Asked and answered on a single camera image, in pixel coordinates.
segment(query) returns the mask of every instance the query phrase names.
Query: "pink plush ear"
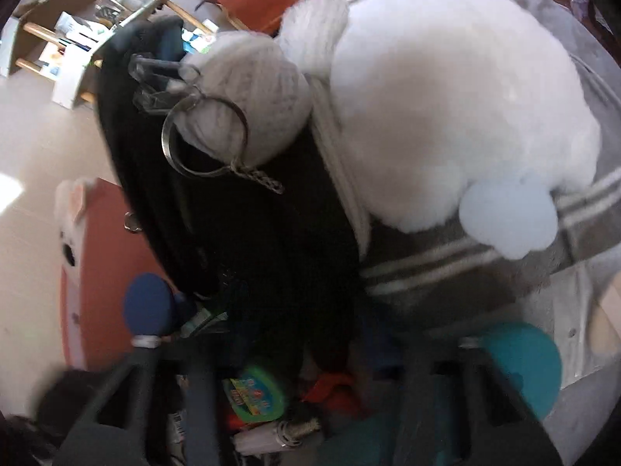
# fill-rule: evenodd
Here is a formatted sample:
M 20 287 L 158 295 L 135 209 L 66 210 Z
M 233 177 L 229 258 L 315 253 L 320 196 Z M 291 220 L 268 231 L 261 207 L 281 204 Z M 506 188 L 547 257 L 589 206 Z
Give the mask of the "pink plush ear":
M 77 224 L 86 211 L 86 185 L 83 181 L 74 183 L 69 193 L 69 217 L 73 224 Z

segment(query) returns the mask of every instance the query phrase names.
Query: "colorful label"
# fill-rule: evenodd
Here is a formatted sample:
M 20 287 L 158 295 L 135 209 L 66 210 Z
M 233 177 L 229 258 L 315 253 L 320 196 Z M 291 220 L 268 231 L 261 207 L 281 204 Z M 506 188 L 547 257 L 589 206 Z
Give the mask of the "colorful label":
M 231 404 L 253 416 L 266 416 L 273 407 L 273 396 L 261 380 L 252 376 L 227 378 L 222 381 Z

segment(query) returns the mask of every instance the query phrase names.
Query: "blue ball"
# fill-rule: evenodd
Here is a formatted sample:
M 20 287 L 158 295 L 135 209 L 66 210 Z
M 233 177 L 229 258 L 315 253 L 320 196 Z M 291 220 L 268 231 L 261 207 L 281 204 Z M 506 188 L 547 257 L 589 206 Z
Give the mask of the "blue ball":
M 168 283 L 153 273 L 136 277 L 125 292 L 123 317 L 133 335 L 172 333 L 177 320 L 175 299 Z

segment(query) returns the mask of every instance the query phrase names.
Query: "grey blanket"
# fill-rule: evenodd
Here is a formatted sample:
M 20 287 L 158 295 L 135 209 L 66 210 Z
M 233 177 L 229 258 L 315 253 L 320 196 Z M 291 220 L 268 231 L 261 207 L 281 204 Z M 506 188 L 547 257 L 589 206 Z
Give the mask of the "grey blanket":
M 586 194 L 555 199 L 557 239 L 521 261 L 507 261 L 468 238 L 457 218 L 413 235 L 376 223 L 364 262 L 367 290 L 425 329 L 513 303 L 548 286 L 552 274 L 621 242 L 621 70 L 566 8 L 553 0 L 514 1 L 574 59 L 585 99 L 602 128 L 597 175 Z

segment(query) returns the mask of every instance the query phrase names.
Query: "floor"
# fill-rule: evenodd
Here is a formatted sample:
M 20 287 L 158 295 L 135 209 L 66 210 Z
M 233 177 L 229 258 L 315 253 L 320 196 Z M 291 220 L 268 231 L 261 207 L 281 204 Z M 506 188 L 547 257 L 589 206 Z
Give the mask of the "floor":
M 48 80 L 28 72 L 0 77 L 0 204 L 3 177 L 24 189 L 0 210 L 0 410 L 5 413 L 29 412 L 45 373 L 63 363 L 56 185 L 80 176 L 114 181 L 94 112 L 85 105 L 65 110 L 50 101 L 51 92 Z

